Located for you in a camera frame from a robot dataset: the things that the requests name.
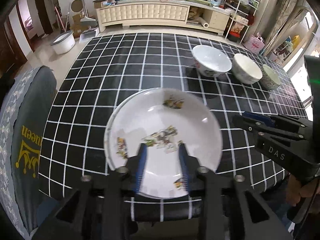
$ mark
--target yellow crown logo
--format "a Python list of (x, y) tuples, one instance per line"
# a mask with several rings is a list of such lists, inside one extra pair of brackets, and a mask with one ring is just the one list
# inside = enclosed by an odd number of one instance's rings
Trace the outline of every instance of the yellow crown logo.
[(23, 173), (26, 174), (27, 173), (27, 169), (26, 167), (28, 166), (29, 170), (31, 170), (31, 166), (33, 168), (33, 177), (36, 177), (36, 164), (39, 165), (39, 154), (40, 154), (40, 150), (35, 150), (32, 149), (31, 147), (29, 147), (24, 140), (22, 140), (21, 142), (21, 147), (20, 147), (20, 152), (19, 152), (19, 159), (16, 162), (16, 167), (19, 167), (19, 162), (20, 159), (22, 158), (22, 156), (24, 157), (24, 169), (23, 169)]

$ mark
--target black checkered tablecloth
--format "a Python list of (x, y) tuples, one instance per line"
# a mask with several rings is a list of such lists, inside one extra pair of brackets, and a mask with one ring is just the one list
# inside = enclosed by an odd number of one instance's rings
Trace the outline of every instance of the black checkered tablecloth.
[[(232, 73), (218, 78), (200, 76), (191, 54), (192, 48), (199, 44), (220, 49), (231, 60), (234, 54), (242, 53), (259, 66), (268, 64), (279, 74), (282, 84), (275, 91), (266, 91), (258, 82), (240, 83)], [(107, 175), (103, 136), (110, 115), (125, 98), (153, 87), (192, 93), (216, 116), (223, 136), (218, 174), (232, 177), (242, 174), (257, 192), (284, 178), (286, 171), (255, 151), (251, 135), (232, 124), (232, 116), (244, 111), (307, 118), (296, 90), (281, 67), (226, 43), (175, 34), (137, 33), (92, 39), (74, 62), (46, 123), (39, 166), (40, 191), (61, 199), (82, 175)], [(190, 218), (198, 212), (194, 204), (200, 202), (188, 196), (125, 201), (130, 204), (133, 219), (139, 216), (135, 214), (137, 210), (153, 209), (160, 220), (166, 219), (166, 212), (168, 216), (172, 213), (164, 206), (176, 204), (177, 210), (185, 208), (181, 216)]]

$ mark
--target yellow bag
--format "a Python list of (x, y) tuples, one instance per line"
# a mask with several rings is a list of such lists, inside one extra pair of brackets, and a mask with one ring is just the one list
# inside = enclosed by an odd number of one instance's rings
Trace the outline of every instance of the yellow bag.
[(292, 48), (295, 49), (299, 45), (300, 41), (301, 39), (299, 35), (296, 35), (292, 40), (292, 44), (293, 44)]

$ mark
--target plastic bag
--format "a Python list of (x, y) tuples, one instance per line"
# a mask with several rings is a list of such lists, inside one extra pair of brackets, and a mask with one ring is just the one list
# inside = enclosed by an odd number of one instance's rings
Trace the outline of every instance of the plastic bag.
[(244, 46), (253, 53), (258, 54), (264, 47), (263, 39), (257, 33), (257, 36), (250, 35)]

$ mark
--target paper roll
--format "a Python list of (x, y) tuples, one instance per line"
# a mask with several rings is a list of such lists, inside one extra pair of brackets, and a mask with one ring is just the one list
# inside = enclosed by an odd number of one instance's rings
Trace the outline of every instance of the paper roll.
[(209, 24), (202, 17), (197, 17), (195, 20), (199, 21), (204, 28), (209, 27)]

